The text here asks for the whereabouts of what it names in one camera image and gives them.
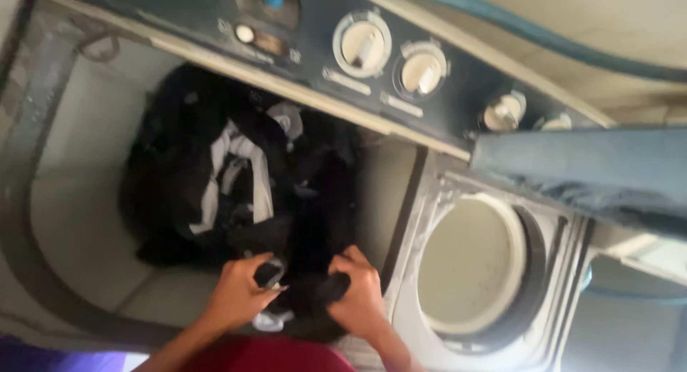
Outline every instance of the forearm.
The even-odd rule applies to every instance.
[[[217,340],[223,330],[199,320],[191,324],[133,372],[177,372],[193,356]]]
[[[384,367],[389,372],[422,372],[425,370],[405,346],[391,324],[387,322],[381,325],[375,336],[368,339],[367,342],[379,353]]]

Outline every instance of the control panel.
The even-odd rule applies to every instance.
[[[369,0],[81,0],[463,150],[584,115]]]

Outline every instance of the black clothes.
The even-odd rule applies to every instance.
[[[354,242],[361,151],[353,125],[310,109],[301,110],[303,133],[290,144],[265,113],[281,101],[191,64],[173,70],[143,116],[120,186],[120,211],[142,243],[142,261],[220,267],[247,252],[274,252],[286,267],[280,282],[290,288],[271,309],[321,314],[350,281],[328,276],[327,268]],[[230,122],[267,158],[274,217],[253,224],[252,171],[244,169],[230,193],[219,193],[212,230],[194,235],[189,225],[202,218],[214,174],[210,146]],[[217,179],[234,158],[225,158]],[[275,271],[263,269],[260,277]]]

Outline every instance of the white plastic rim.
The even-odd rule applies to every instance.
[[[459,204],[462,201],[468,201],[473,205]],[[498,236],[494,235],[494,231],[502,230],[504,242],[496,242],[496,245],[491,244],[491,246],[480,245],[480,242],[469,241],[470,239],[461,242],[458,231],[455,238],[442,239],[441,242],[433,241],[430,236],[418,271],[418,299],[425,321],[434,331],[467,335],[489,327],[511,306],[520,290],[521,277],[526,267],[527,247],[523,226],[517,213],[509,204],[485,193],[461,196],[455,202],[454,209],[447,212],[442,221],[436,224],[432,235],[439,229],[444,229],[443,233],[445,233],[450,229],[466,227],[461,226],[461,223],[442,225],[444,221],[454,222],[449,216],[459,206],[475,208],[476,211],[477,208],[482,208],[481,212],[477,212],[480,215],[493,214],[495,222],[501,223],[501,226],[489,225],[492,228],[488,230],[492,231],[488,231],[487,235]],[[475,228],[480,228],[480,224],[485,222],[475,223],[477,226]],[[433,263],[425,261],[428,248],[433,250],[428,256],[428,260],[434,260]],[[463,249],[466,256],[453,258],[440,256],[438,261],[436,260],[437,252],[445,251],[447,255],[450,255],[451,250],[455,252]],[[494,256],[494,262],[484,262],[489,261],[491,256],[488,254],[494,250],[498,252]],[[494,265],[501,265],[503,268],[497,269]],[[479,268],[478,271],[483,272],[480,274],[472,272],[476,270],[476,267]],[[482,287],[482,282],[492,285]],[[436,306],[440,304],[444,305],[437,309]],[[455,309],[455,313],[453,310],[447,313],[447,309]]]

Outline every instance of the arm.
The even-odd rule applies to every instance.
[[[270,253],[264,253],[252,259],[227,262],[208,307],[198,320],[134,372],[180,371],[193,356],[221,335],[251,321],[280,292],[261,289],[253,280],[255,271],[271,256]]]
[[[377,271],[356,246],[348,247],[343,254],[348,258],[335,256],[329,273],[347,273],[350,287],[340,301],[327,308],[329,315],[348,332],[367,341],[388,371],[424,371],[385,317]]]

